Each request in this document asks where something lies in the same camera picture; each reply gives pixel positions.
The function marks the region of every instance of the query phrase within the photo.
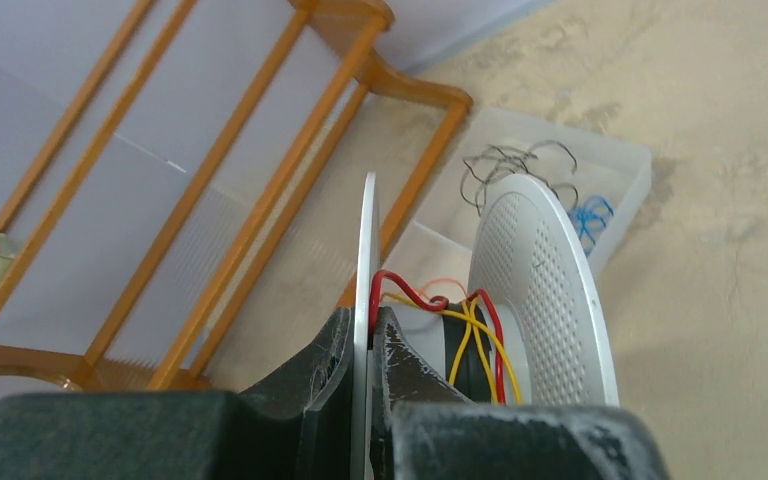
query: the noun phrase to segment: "wooden frame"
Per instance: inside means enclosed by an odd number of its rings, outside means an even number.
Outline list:
[[[31,233],[0,284],[0,312],[74,198],[81,183],[98,160],[154,67],[175,38],[196,1],[179,1],[175,11],[138,67],[132,81],[123,90],[104,123],[91,140],[84,155],[43,215],[37,228]],[[99,59],[98,64],[93,68],[84,86],[2,209],[0,231],[10,225],[34,186],[45,174],[51,159],[65,141],[77,119],[91,101],[95,91],[103,82],[106,74],[112,68],[153,3],[154,0],[137,1]],[[437,160],[464,121],[472,105],[472,99],[462,90],[403,75],[384,62],[373,49],[378,35],[386,31],[393,21],[392,12],[384,3],[376,0],[291,0],[291,3],[296,8],[296,13],[268,55],[261,70],[240,99],[228,122],[217,136],[213,146],[86,353],[80,356],[0,346],[0,375],[37,377],[67,388],[84,391],[133,388],[137,384],[147,385],[149,389],[209,387],[209,383],[202,377],[205,368],[216,353],[223,336],[254,287],[257,278],[269,262],[316,179],[345,134],[364,98],[370,92],[447,109],[445,119],[435,132],[419,159],[415,171],[408,179],[401,195],[384,221],[381,245],[385,252],[389,251]],[[167,355],[154,372],[143,366],[127,365],[104,359],[104,354],[115,340],[129,313],[305,26],[312,27],[327,45],[342,58],[340,67],[266,185],[264,193],[232,242],[225,258],[179,331]],[[216,308],[221,295],[227,290],[234,273],[248,254],[255,238],[289,184],[293,173],[307,154],[316,134],[326,122],[352,78],[358,82],[358,87],[343,108],[310,166],[303,173],[301,180],[279,213],[276,222],[267,233],[266,240],[255,253],[252,264],[232,293],[229,302],[221,311],[219,320],[210,330],[205,344],[198,351],[191,367],[187,370],[181,370],[180,365],[184,361],[184,356],[191,348],[197,335],[203,331],[208,317]],[[347,287],[344,299],[348,298],[347,295],[351,291],[351,286]]]

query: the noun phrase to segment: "beige floor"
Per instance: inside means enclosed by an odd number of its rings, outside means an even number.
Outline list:
[[[427,77],[653,149],[653,191],[599,279],[621,401],[675,478],[768,478],[768,2],[557,0]],[[318,330],[351,275],[365,171],[387,207],[438,120],[365,108],[213,366],[219,383],[251,384]]]

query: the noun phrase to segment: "wire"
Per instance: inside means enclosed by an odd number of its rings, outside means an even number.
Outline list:
[[[426,290],[428,290],[430,287],[434,285],[439,285],[441,283],[451,283],[451,284],[457,285],[461,289],[461,292],[463,292],[464,298],[469,296],[469,294],[466,293],[466,287],[463,286],[463,283],[461,283],[460,280],[458,280],[457,278],[452,278],[452,277],[442,277],[442,278],[435,278],[433,280],[429,280],[425,282],[421,287],[419,287],[419,290],[417,290],[417,292],[419,292],[420,295],[425,295]]]
[[[479,291],[476,291],[476,293],[474,293],[473,295],[475,295],[476,297],[480,296],[481,294],[478,293],[478,292]],[[417,305],[416,303],[414,303],[410,299],[405,298],[405,297],[403,297],[401,295],[396,295],[396,294],[393,294],[393,293],[386,293],[385,296],[393,298],[395,300],[398,300],[399,302],[402,302],[404,304],[410,305],[412,307],[420,308],[419,305]],[[483,332],[485,335],[487,335],[487,337],[490,339],[490,341],[492,341],[493,344],[496,346],[496,354],[497,354],[498,358],[501,359],[501,362],[498,362],[497,364],[500,365],[500,366],[503,366],[507,370],[508,376],[511,379],[511,387],[513,388],[513,391],[514,391],[514,399],[516,400],[517,404],[522,404],[522,395],[521,395],[521,393],[519,391],[519,382],[517,381],[516,373],[514,373],[514,369],[511,366],[511,361],[508,358],[508,354],[505,351],[505,346],[502,344],[502,339],[499,338],[495,333],[493,333],[489,328],[487,328],[486,325],[484,325],[483,323],[479,322],[478,320],[476,320],[474,318],[470,318],[469,316],[464,315],[463,313],[456,312],[454,310],[441,310],[439,313],[441,313],[442,315],[449,316],[449,317],[461,319],[461,320],[469,323],[470,325],[474,326],[475,328],[477,328],[478,330]],[[498,401],[499,401],[499,403],[503,403],[501,398],[499,398]]]
[[[375,330],[375,325],[378,323],[378,306],[381,304],[381,284],[383,283],[385,278],[389,278],[393,282],[396,283],[396,285],[399,286],[400,289],[402,289],[403,292],[407,294],[410,299],[420,306],[423,310],[429,311],[429,312],[441,312],[444,309],[446,309],[449,306],[449,299],[440,295],[431,297],[428,303],[422,297],[417,294],[411,287],[408,285],[408,282],[406,282],[402,277],[396,275],[395,273],[389,271],[389,270],[379,270],[375,272],[375,275],[372,276],[372,282],[369,289],[369,335],[370,338],[372,338],[372,332]],[[487,306],[487,311],[490,313],[490,317],[493,320],[493,328],[496,329],[497,334],[499,335],[499,340],[504,346],[505,338],[502,333],[502,322],[499,321],[499,315],[496,312],[496,308],[493,306],[493,302],[490,301],[490,296],[487,294],[486,291],[483,289],[476,290],[475,293],[473,293],[473,296],[468,297],[467,299],[472,301],[474,299],[474,295],[481,295],[482,300],[484,301],[484,304]],[[497,385],[497,391],[499,394],[499,402],[505,403],[507,398],[505,396],[505,373],[502,371],[501,363],[501,357],[499,355],[499,352],[496,352],[496,385]]]
[[[381,304],[381,284],[384,279],[388,278],[392,280],[396,285],[402,289],[403,292],[411,299],[419,308],[427,310],[429,312],[442,312],[449,306],[449,299],[440,295],[431,297],[426,302],[408,285],[402,277],[396,275],[389,270],[378,270],[375,275],[372,276],[372,282],[369,288],[369,335],[372,336],[372,332],[375,331],[375,325],[378,323],[378,306]]]
[[[487,203],[487,187],[497,183],[508,175],[524,173],[526,175],[531,175],[532,177],[546,184],[546,186],[549,187],[549,189],[555,194],[555,197],[557,197],[558,200],[561,198],[558,194],[558,189],[565,188],[573,190],[575,193],[575,199],[573,201],[572,208],[578,206],[578,189],[576,189],[575,186],[569,183],[550,184],[547,179],[535,175],[528,169],[528,160],[539,160],[539,157],[534,152],[538,149],[549,146],[557,146],[566,152],[566,154],[572,160],[572,168],[570,172],[572,175],[575,175],[576,171],[578,170],[578,159],[575,158],[575,155],[572,154],[566,145],[556,140],[542,140],[536,142],[531,145],[528,150],[520,150],[518,148],[504,145],[488,145],[487,148],[485,148],[485,150],[480,154],[464,157],[461,159],[464,166],[466,167],[466,170],[461,176],[461,198],[468,205],[475,207],[476,212],[478,212],[478,215],[480,216],[481,210]],[[481,161],[490,161],[495,163],[490,172],[483,177],[475,171],[475,166],[478,165],[478,163]],[[470,176],[472,176],[472,178],[478,182],[478,188],[473,193],[472,199],[468,198],[466,194],[466,182]]]
[[[467,305],[467,302],[463,302],[464,311],[469,311],[469,306]],[[458,371],[461,369],[461,360],[463,360],[463,354],[466,352],[466,346],[469,345],[469,337],[472,334],[472,325],[466,324],[466,333],[464,333],[463,339],[461,340],[461,344],[458,345],[458,350],[455,352],[455,359],[452,361],[452,371],[449,372],[449,384],[454,385],[455,380],[458,379]],[[489,378],[490,383],[493,383],[493,376],[491,375]]]
[[[499,312],[496,311],[496,306],[490,300],[490,295],[483,288],[477,289],[472,295],[467,297],[468,300],[473,300],[476,297],[481,297],[484,301],[484,306],[487,307],[487,313],[490,314],[490,320],[493,321],[493,328],[496,330],[496,335],[499,337],[499,342],[504,346],[505,336],[502,331],[502,322],[499,319]],[[496,351],[496,389],[499,395],[499,403],[507,403],[505,396],[505,373],[502,371],[502,365],[500,360],[501,355],[499,351]]]
[[[584,253],[590,255],[596,246],[594,234],[601,233],[608,227],[608,220],[614,216],[614,209],[605,197],[591,195],[584,203],[570,209],[568,214],[584,247]]]
[[[478,318],[475,316],[475,307],[478,306],[478,299],[472,301],[469,305],[469,317],[475,321]],[[466,301],[464,301],[464,311],[466,311]],[[472,328],[472,334],[475,335],[475,343],[478,346],[478,358],[481,359],[481,366],[484,368],[484,374],[487,375],[487,385],[490,386],[490,399],[493,403],[499,403],[499,395],[496,389],[496,384],[493,383],[493,373],[490,368],[490,362],[487,361],[487,356],[484,354],[484,344],[481,341],[481,332],[475,327],[475,325],[468,327]]]

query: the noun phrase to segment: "blue wire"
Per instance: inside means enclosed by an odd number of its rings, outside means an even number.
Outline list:
[[[573,207],[568,214],[578,233],[578,239],[584,247],[584,253],[590,256],[590,252],[596,246],[594,234],[601,233],[608,227],[608,220],[614,216],[614,209],[605,197],[591,195],[584,203]]]

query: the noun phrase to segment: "orange wire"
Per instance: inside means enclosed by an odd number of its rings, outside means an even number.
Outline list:
[[[433,280],[429,280],[425,282],[423,286],[419,287],[419,290],[417,290],[417,292],[419,292],[420,295],[425,295],[425,291],[428,290],[429,287],[438,285],[440,283],[455,284],[458,287],[460,287],[461,292],[463,292],[464,294],[464,298],[469,296],[469,294],[466,293],[466,287],[463,286],[463,283],[461,283],[460,280],[458,280],[457,278],[452,278],[452,277],[442,277],[442,278],[435,278]]]

